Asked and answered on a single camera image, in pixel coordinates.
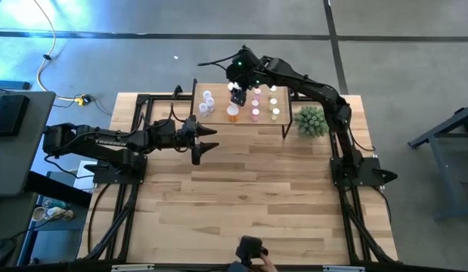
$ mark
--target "green plant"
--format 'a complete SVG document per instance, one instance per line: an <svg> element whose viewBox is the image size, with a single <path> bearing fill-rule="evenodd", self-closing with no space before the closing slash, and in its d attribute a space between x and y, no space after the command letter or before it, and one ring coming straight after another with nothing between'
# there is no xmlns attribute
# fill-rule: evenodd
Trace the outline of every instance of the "green plant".
<svg viewBox="0 0 468 272"><path fill-rule="evenodd" d="M324 136L329 130L323 110L313 106L301 107L294 113L294 124L300 135L309 138Z"/></svg>

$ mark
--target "plastic cup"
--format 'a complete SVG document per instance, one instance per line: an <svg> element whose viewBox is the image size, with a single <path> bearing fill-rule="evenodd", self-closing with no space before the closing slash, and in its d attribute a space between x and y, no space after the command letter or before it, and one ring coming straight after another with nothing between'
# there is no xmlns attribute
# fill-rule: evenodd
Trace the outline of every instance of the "plastic cup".
<svg viewBox="0 0 468 272"><path fill-rule="evenodd" d="M277 107L277 99L275 98L271 98L271 100L269 101L269 110L273 110Z"/></svg>
<svg viewBox="0 0 468 272"><path fill-rule="evenodd" d="M252 107L253 109L257 109L259 107L259 101L258 100L252 100Z"/></svg>
<svg viewBox="0 0 468 272"><path fill-rule="evenodd" d="M261 99L261 89L260 88L255 88L254 89L254 99L255 100L260 100Z"/></svg>
<svg viewBox="0 0 468 272"><path fill-rule="evenodd" d="M212 93L210 91L204 91L203 92L203 99L207 99L209 97L212 97Z"/></svg>
<svg viewBox="0 0 468 272"><path fill-rule="evenodd" d="M277 91L276 85L272 85L271 87L271 94L269 95L269 98L274 98L275 92Z"/></svg>
<svg viewBox="0 0 468 272"><path fill-rule="evenodd" d="M254 122L257 122L259 120L259 114L260 114L259 109L252 110L252 120Z"/></svg>
<svg viewBox="0 0 468 272"><path fill-rule="evenodd" d="M228 121L237 122L239 120L239 107L230 105L227 108Z"/></svg>
<svg viewBox="0 0 468 272"><path fill-rule="evenodd" d="M213 100L213 98L208 97L207 99L205 99L205 104L210 112L212 112L215 109L215 101Z"/></svg>
<svg viewBox="0 0 468 272"><path fill-rule="evenodd" d="M198 105L198 110L200 111L200 116L209 116L209 107L205 103L200 103L200 105Z"/></svg>
<svg viewBox="0 0 468 272"><path fill-rule="evenodd" d="M275 108L272 110L272 121L275 121L277 120L277 118L279 117L279 113L280 113L280 110L278 108Z"/></svg>

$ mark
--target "wooden tabletop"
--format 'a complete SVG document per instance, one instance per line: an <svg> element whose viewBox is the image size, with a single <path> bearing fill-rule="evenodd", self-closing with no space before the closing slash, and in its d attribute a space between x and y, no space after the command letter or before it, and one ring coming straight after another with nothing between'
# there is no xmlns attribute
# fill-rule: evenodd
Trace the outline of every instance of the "wooden tabletop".
<svg viewBox="0 0 468 272"><path fill-rule="evenodd" d="M247 91L247 99L244 107L240 107L239 120L235 122L236 125L287 125L290 121L289 114L289 95L286 87L277 87L277 90L271 92L267 85L259 87L261 89L259 99L259 119L252 120L252 100L254 99L254 90ZM199 105L204 102L203 92L210 91L212 98L215 101L215 110L207 117L200 115ZM270 96L274 95L277 100L276 107L280 110L277 120L272 121L272 111L269 110ZM231 93L227 88L227 84L209 84L199 83L195 88L194 96L194 114L197 120L205 125L223 125L231 124L228 121L227 107L231 105Z"/></svg>
<svg viewBox="0 0 468 272"><path fill-rule="evenodd" d="M129 131L136 96L118 94L110 129ZM359 144L370 147L361 97L344 98L352 107L353 135ZM168 116L169 103L155 102L152 119ZM293 112L306 104L293 102ZM179 118L187 117L189 110L190 102L175 102ZM250 235L262 238L275 264L349 263L338 192L330 177L327 137L301 138L294 126L285 140L275 126L208 127L219 132L202 141L218 141L220 146L204 154L199 166L191 165L189 153L174 150L148 156L128 262L228 263L237 260L239 239ZM111 185L99 200L92 224L93 246L111 224L118 187ZM91 207L101 188L95 191ZM367 229L397 259L383 198L372 188L359 190ZM78 257L87 252L88 220ZM353 235L361 257L358 232Z"/></svg>

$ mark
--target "person's hand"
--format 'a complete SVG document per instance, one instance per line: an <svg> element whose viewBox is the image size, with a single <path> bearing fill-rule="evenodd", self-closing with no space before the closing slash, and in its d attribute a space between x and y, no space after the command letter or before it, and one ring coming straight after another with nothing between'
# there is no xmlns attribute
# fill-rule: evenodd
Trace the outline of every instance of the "person's hand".
<svg viewBox="0 0 468 272"><path fill-rule="evenodd" d="M263 272L277 272L277 268L272 263L271 259L261 253L261 259L264 261L264 265L260 267Z"/></svg>

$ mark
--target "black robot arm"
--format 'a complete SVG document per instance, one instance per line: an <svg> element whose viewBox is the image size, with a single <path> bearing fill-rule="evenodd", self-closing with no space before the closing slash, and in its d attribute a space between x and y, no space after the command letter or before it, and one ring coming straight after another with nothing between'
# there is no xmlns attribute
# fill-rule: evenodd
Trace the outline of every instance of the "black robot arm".
<svg viewBox="0 0 468 272"><path fill-rule="evenodd" d="M203 153L219 145L198 143L198 137L215 133L215 130L205 128L197 122L195 116L184 120L179 130L175 129L173 120L164 119L153 125L146 125L145 130L135 129L129 133L66 123L45 129L42 149L49 156L75 153L98 159L109 163L119 172L124 172L136 168L138 154L143 156L154 150L169 148L177 151L191 149L192 163L198 165ZM105 145L125 148L113 150Z"/></svg>
<svg viewBox="0 0 468 272"><path fill-rule="evenodd" d="M264 56L258 59L247 47L243 47L233 57L226 73L228 80L236 82L240 87L233 90L232 101L241 106L245 103L246 90L262 84L269 87L286 86L319 102L323 106L328 126L339 139L343 154L340 174L350 179L358 177L363 157L349 133L352 111L346 100L333 87L301 76L280 58Z"/></svg>

